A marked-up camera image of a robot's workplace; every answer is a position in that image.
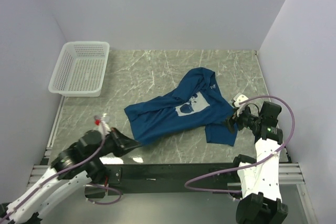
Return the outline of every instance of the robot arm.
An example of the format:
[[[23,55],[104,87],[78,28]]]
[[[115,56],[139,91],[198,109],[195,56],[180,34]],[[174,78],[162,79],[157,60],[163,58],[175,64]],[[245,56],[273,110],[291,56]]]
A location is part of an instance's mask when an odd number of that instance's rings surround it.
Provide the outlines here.
[[[277,128],[277,117],[281,107],[275,103],[264,102],[258,116],[252,115],[248,104],[240,102],[247,97],[238,94],[234,97],[235,114],[227,119],[226,124],[233,130],[248,128],[255,136],[257,159],[239,155],[234,166],[243,167],[263,160],[273,154],[266,162],[255,167],[237,171],[241,182],[241,201],[236,212],[236,221],[241,224],[280,224],[288,214],[287,205],[282,203],[279,190],[279,155],[275,152],[282,144],[282,130]]]
[[[104,132],[107,133],[105,143],[95,157],[42,185],[47,178],[91,156],[102,144]],[[126,137],[115,128],[110,129],[104,122],[99,122],[98,131],[88,131],[78,142],[62,151],[41,179],[20,198],[10,204],[0,204],[0,217],[3,218],[11,213],[7,218],[10,224],[39,224],[57,204],[78,188],[90,182],[101,181],[106,175],[106,168],[100,161],[100,157],[109,153],[120,157],[140,146],[138,141]]]

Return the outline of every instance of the shirt sleeve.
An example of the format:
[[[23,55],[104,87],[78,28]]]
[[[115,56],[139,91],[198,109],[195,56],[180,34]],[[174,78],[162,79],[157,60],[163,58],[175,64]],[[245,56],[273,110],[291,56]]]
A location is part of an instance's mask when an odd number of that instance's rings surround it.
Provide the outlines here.
[[[206,68],[190,70],[173,91],[173,97],[188,101],[195,93],[207,89],[212,77],[215,77],[215,72]]]
[[[169,94],[163,97],[156,97],[148,102],[140,102],[137,104],[127,106],[124,111],[130,121],[135,120],[139,115],[150,112],[157,111],[163,108],[169,108],[178,106],[180,102],[173,99]]]
[[[228,128],[222,124],[208,124],[205,126],[206,141],[213,144],[228,144],[234,146],[237,137],[237,126],[235,133],[231,133]]]

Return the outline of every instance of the gray marble table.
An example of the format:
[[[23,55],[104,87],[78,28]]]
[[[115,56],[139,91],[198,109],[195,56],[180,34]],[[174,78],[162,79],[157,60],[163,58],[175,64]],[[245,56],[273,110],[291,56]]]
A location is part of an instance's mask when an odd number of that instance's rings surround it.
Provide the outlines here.
[[[267,94],[255,51],[228,50],[115,50],[109,54],[106,74],[97,98],[65,98],[51,151],[52,161],[60,151],[94,129],[94,115],[107,113],[110,126],[132,137],[124,108],[148,101],[177,87],[192,68],[205,67],[216,72],[222,96],[231,100],[241,92],[248,97]],[[260,107],[263,101],[256,101]],[[208,144],[204,127],[173,134],[154,144],[138,148],[122,158],[112,154],[103,159],[109,164],[176,164],[232,162],[238,154],[256,156],[250,130],[238,133],[234,147]],[[285,151],[281,161],[287,161]]]

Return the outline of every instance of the laundry basket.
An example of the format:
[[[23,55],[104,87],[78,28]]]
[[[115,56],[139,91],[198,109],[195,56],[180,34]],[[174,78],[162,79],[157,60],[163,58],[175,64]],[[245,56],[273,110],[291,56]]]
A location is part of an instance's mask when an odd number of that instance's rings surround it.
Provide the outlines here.
[[[100,41],[64,44],[49,83],[51,93],[66,97],[98,97],[110,45]]]

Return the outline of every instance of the white graphic on shirt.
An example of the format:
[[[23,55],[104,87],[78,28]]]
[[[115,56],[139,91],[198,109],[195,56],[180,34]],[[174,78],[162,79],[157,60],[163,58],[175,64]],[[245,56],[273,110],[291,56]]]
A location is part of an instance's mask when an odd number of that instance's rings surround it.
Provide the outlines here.
[[[203,95],[200,92],[197,92],[189,99],[189,101],[175,107],[175,110],[178,116],[184,116],[202,111],[208,106],[210,106],[210,104],[207,103]]]

